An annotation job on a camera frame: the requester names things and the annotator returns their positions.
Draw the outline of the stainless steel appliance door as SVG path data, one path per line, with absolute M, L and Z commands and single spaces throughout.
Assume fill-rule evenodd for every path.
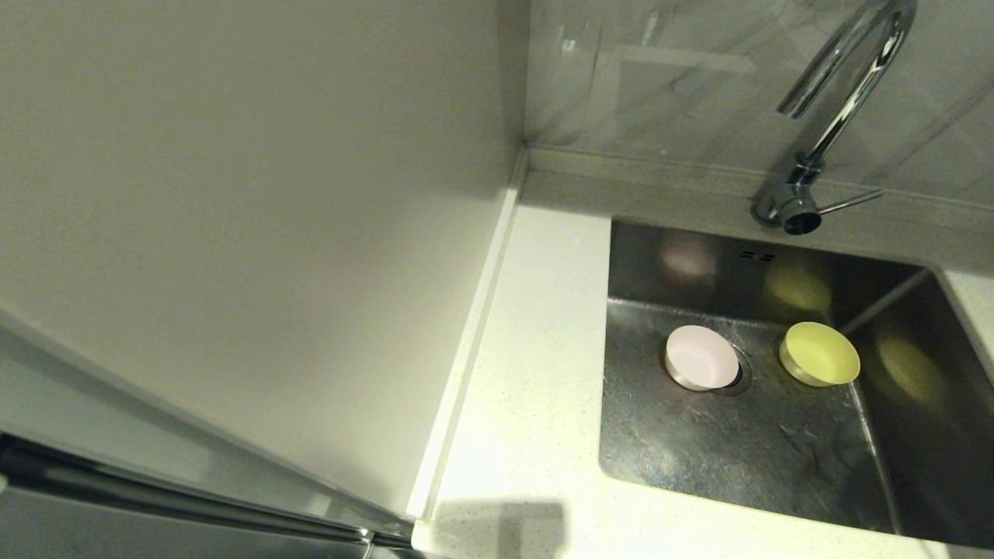
M 415 549 L 349 543 L 108 505 L 18 488 L 0 474 L 0 559 L 426 559 Z

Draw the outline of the tall white cabinet side panel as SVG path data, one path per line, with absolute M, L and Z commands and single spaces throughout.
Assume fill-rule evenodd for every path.
M 531 0 L 0 0 L 0 325 L 425 513 L 524 159 Z

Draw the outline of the chrome gooseneck faucet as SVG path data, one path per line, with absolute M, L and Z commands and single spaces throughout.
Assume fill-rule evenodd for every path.
M 838 25 L 781 100 L 777 111 L 782 116 L 792 120 L 804 116 L 862 43 L 870 35 L 879 34 L 858 81 L 835 110 L 813 148 L 796 152 L 788 177 L 767 186 L 757 196 L 752 215 L 764 226 L 780 227 L 789 236 L 803 236 L 817 230 L 827 214 L 883 197 L 884 190 L 876 189 L 821 207 L 811 190 L 825 170 L 827 153 L 895 63 L 915 25 L 917 10 L 919 0 L 865 0 Z

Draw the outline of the pink bowl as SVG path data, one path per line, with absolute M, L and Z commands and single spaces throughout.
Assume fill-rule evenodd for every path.
M 678 385 L 692 391 L 730 387 L 741 375 L 741 363 L 724 336 L 707 327 L 684 325 L 667 337 L 663 366 Z

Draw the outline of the yellow bowl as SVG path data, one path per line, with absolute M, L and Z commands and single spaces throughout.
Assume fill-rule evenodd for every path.
M 835 387 L 860 375 L 860 357 L 849 339 L 823 323 L 805 321 L 789 327 L 778 348 L 789 375 L 810 387 Z

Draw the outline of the round metal sink drain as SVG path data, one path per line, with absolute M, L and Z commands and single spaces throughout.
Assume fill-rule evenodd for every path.
M 732 344 L 732 350 L 735 351 L 736 359 L 738 359 L 739 364 L 735 379 L 731 382 L 731 384 L 713 390 L 714 394 L 723 397 L 742 395 L 742 393 L 745 393 L 746 390 L 749 389 L 753 379 L 753 367 L 749 355 L 746 354 L 741 347 L 735 344 Z

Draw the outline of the stainless steel sink basin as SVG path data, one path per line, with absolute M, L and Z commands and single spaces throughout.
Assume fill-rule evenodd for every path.
M 599 461 L 617 480 L 731 505 L 994 551 L 994 350 L 928 268 L 615 220 Z M 789 327 L 828 325 L 860 375 L 810 387 Z M 662 363 L 684 325 L 749 355 L 732 397 Z

